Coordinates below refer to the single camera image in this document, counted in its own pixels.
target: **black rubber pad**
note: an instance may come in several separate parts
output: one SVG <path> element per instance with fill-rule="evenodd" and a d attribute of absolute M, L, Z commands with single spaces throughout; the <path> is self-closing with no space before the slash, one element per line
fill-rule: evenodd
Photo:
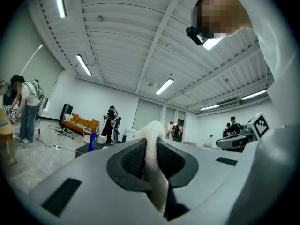
<path fill-rule="evenodd" d="M 81 181 L 68 178 L 63 184 L 43 203 L 42 207 L 50 213 L 59 216 L 70 201 Z"/>
<path fill-rule="evenodd" d="M 226 163 L 228 165 L 232 165 L 235 166 L 237 164 L 237 160 L 233 160 L 233 159 L 229 159 L 229 158 L 225 158 L 225 157 L 218 157 L 216 159 L 216 161 L 220 162 L 220 163 Z"/>

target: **water bottle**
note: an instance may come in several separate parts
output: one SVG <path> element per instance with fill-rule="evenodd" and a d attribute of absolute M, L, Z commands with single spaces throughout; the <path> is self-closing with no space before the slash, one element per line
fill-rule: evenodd
<path fill-rule="evenodd" d="M 89 151 L 94 150 L 95 140 L 96 140 L 96 132 L 92 132 L 90 135 Z"/>

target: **white shirt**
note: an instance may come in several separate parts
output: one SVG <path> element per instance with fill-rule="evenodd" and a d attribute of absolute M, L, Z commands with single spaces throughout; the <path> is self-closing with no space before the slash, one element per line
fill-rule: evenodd
<path fill-rule="evenodd" d="M 22 99 L 26 99 L 26 103 L 28 106 L 36 106 L 39 104 L 36 88 L 30 82 L 22 83 L 21 96 Z"/>
<path fill-rule="evenodd" d="M 272 0 L 239 1 L 250 17 L 264 59 L 276 81 L 287 67 L 299 62 L 300 54 L 293 32 Z"/>

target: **ceiling light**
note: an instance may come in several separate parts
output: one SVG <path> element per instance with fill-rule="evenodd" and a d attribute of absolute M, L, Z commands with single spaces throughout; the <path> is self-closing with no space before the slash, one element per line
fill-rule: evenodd
<path fill-rule="evenodd" d="M 216 107 L 220 107 L 220 105 L 219 104 L 217 104 L 217 105 L 213 105 L 213 106 L 210 106 L 210 107 L 204 107 L 204 108 L 201 108 L 200 110 L 208 110 L 208 109 L 212 109 L 212 108 L 216 108 Z"/>
<path fill-rule="evenodd" d="M 249 98 L 253 98 L 253 97 L 256 97 L 256 96 L 258 96 L 258 95 L 261 95 L 261 94 L 265 93 L 266 91 L 267 91 L 267 90 L 264 89 L 264 90 L 262 90 L 262 91 L 260 91 L 260 92 L 256 92 L 256 93 L 253 93 L 253 94 L 251 94 L 251 95 L 245 96 L 245 97 L 243 97 L 242 99 L 243 99 L 243 100 L 246 100 L 246 99 L 249 99 Z"/>
<path fill-rule="evenodd" d="M 60 13 L 60 17 L 64 18 L 66 16 L 65 4 L 63 0 L 56 0 L 58 11 Z"/>
<path fill-rule="evenodd" d="M 92 73 L 90 72 L 89 68 L 85 65 L 85 62 L 83 61 L 83 58 L 81 55 L 77 54 L 76 58 L 78 59 L 78 61 L 80 62 L 81 66 L 83 67 L 83 69 L 86 71 L 86 73 L 89 76 L 92 76 Z"/>
<path fill-rule="evenodd" d="M 174 80 L 172 78 L 169 78 L 168 81 L 166 81 L 164 83 L 164 85 L 161 86 L 160 89 L 158 89 L 158 91 L 156 92 L 157 95 L 161 94 L 164 90 L 167 89 L 167 87 L 169 87 L 172 83 L 174 82 Z"/>
<path fill-rule="evenodd" d="M 205 47 L 207 50 L 210 50 L 214 45 L 216 45 L 219 41 L 221 41 L 222 38 L 218 39 L 207 39 L 205 43 L 203 43 L 203 47 Z"/>

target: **floor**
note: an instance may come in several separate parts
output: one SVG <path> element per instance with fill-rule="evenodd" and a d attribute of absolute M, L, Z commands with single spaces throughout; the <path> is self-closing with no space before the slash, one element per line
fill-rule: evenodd
<path fill-rule="evenodd" d="M 44 120 L 40 122 L 40 140 L 47 146 L 58 145 L 75 151 L 83 146 L 82 134 L 76 133 L 75 140 L 66 136 L 57 136 L 49 125 L 58 126 L 58 121 Z M 17 135 L 20 129 L 20 122 L 14 124 L 14 134 Z M 35 125 L 35 134 L 38 134 L 38 123 Z M 25 144 L 14 138 L 13 147 L 17 164 L 7 166 L 4 169 L 6 178 L 11 186 L 29 193 L 38 183 L 47 176 L 60 169 L 73 159 L 75 152 L 54 147 L 46 147 L 42 142 L 34 139 L 32 143 Z"/>

